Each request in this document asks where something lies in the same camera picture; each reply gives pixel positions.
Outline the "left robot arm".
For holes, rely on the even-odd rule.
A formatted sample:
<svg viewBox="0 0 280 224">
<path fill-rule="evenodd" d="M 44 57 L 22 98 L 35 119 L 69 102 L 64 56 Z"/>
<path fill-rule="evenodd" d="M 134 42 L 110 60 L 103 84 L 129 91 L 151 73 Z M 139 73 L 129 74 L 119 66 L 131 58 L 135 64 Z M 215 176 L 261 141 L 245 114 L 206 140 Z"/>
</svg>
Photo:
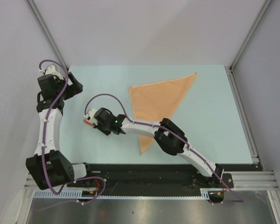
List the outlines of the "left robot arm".
<svg viewBox="0 0 280 224">
<path fill-rule="evenodd" d="M 60 151 L 64 102 L 83 91 L 82 84 L 71 72 L 68 72 L 68 77 L 71 85 L 66 84 L 65 79 L 58 74 L 46 74 L 37 79 L 41 88 L 36 106 L 40 133 L 34 155 L 26 159 L 26 167 L 41 190 L 75 180 L 87 187 L 94 181 L 94 175 L 87 171 L 86 163 L 72 164 Z"/>
</svg>

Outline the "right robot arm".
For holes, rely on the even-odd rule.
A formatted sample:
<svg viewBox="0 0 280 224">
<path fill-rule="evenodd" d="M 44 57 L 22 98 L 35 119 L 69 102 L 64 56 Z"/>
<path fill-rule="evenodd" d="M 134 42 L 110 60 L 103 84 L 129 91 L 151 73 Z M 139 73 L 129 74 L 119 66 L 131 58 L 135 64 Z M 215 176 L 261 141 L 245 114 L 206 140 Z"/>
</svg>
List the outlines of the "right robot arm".
<svg viewBox="0 0 280 224">
<path fill-rule="evenodd" d="M 185 137 L 185 133 L 169 119 L 163 118 L 159 122 L 142 121 L 131 119 L 125 114 L 114 116 L 106 108 L 89 109 L 85 119 L 107 136 L 111 133 L 138 134 L 153 138 L 163 152 L 180 156 L 194 166 L 206 178 L 209 186 L 217 187 L 223 181 L 224 169 L 195 150 Z"/>
</svg>

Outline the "orange plastic knife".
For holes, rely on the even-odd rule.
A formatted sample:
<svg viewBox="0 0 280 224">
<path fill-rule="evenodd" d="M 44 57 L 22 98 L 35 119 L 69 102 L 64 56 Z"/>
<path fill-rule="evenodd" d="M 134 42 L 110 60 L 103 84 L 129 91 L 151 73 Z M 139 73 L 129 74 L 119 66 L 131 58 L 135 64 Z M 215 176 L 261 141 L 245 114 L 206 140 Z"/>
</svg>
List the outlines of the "orange plastic knife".
<svg viewBox="0 0 280 224">
<path fill-rule="evenodd" d="M 84 123 L 86 123 L 87 125 L 90 125 L 90 126 L 94 126 L 93 123 L 89 122 L 88 120 L 84 119 Z"/>
</svg>

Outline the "orange cloth napkin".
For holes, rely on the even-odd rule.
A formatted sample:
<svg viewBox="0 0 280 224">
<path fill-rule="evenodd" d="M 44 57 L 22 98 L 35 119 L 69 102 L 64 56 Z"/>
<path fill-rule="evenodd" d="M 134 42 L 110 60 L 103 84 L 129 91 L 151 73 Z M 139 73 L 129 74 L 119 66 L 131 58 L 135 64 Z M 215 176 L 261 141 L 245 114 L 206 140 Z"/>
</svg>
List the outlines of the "orange cloth napkin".
<svg viewBox="0 0 280 224">
<path fill-rule="evenodd" d="M 134 117 L 146 121 L 171 118 L 194 83 L 197 74 L 129 87 Z"/>
</svg>

